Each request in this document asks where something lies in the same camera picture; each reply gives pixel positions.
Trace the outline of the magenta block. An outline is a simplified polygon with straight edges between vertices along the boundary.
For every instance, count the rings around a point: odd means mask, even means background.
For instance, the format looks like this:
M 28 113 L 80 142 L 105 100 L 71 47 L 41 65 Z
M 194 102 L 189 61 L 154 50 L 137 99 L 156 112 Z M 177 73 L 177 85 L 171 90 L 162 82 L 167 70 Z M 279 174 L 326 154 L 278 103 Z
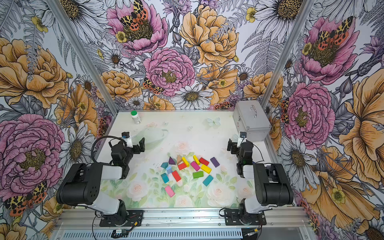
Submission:
M 193 168 L 196 172 L 200 171 L 200 169 L 201 169 L 200 166 L 199 166 L 196 162 L 191 162 L 190 165 L 192 166 L 192 168 Z

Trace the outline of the green block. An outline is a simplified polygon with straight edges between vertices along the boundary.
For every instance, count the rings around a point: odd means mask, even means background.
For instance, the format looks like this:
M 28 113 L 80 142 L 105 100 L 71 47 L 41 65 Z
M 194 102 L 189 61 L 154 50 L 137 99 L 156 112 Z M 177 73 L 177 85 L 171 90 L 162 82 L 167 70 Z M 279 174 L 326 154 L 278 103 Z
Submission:
M 204 176 L 204 172 L 203 171 L 198 171 L 198 172 L 194 172 L 193 173 L 193 179 L 202 178 L 203 176 Z

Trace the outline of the yellow block long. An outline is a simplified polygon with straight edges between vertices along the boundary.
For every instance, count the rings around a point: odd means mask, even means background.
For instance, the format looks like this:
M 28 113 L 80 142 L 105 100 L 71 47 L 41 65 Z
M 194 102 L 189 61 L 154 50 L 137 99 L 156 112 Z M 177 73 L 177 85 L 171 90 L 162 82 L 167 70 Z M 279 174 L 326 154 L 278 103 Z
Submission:
M 187 161 L 187 159 L 186 159 L 185 157 L 182 157 L 182 161 L 183 161 L 183 163 L 184 163 L 187 167 L 190 166 L 190 163 Z

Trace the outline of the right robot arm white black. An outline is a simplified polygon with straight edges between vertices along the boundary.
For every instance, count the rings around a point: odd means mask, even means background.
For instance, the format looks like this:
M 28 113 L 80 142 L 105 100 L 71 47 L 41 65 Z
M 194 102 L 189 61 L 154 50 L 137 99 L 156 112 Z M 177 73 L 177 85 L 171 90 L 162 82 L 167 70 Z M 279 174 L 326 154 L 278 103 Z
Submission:
M 227 226 L 265 226 L 265 212 L 273 207 L 290 205 L 294 194 L 282 164 L 253 161 L 255 145 L 239 139 L 236 143 L 228 141 L 227 150 L 236 155 L 237 174 L 254 181 L 255 194 L 241 200 L 237 209 L 225 209 Z

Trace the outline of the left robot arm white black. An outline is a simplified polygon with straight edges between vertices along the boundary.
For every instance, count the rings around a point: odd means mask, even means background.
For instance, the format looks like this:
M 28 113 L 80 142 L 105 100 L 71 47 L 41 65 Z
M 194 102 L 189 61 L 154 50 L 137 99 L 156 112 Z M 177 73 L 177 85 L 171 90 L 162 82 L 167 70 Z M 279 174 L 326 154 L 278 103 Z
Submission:
M 145 138 L 137 145 L 129 143 L 130 140 L 119 138 L 119 142 L 111 146 L 112 160 L 109 164 L 94 162 L 72 165 L 57 191 L 57 202 L 100 213 L 100 227 L 140 227 L 144 214 L 142 210 L 129 211 L 123 200 L 112 198 L 101 191 L 103 180 L 126 179 L 133 156 L 145 151 Z

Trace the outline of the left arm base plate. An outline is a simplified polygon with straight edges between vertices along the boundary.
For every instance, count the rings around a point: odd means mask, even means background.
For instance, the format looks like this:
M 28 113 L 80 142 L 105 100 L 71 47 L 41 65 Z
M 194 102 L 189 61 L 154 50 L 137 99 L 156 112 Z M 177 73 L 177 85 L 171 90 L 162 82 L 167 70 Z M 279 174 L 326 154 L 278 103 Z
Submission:
M 126 210 L 125 212 L 102 217 L 100 227 L 140 227 L 143 220 L 143 210 Z

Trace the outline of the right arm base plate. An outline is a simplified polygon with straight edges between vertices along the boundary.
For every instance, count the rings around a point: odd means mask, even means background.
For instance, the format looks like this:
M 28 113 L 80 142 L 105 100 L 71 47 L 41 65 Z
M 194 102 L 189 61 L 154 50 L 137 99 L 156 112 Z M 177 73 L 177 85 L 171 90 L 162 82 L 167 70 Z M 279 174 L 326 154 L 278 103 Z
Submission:
M 265 226 L 267 224 L 264 213 L 249 214 L 245 210 L 224 209 L 226 226 Z

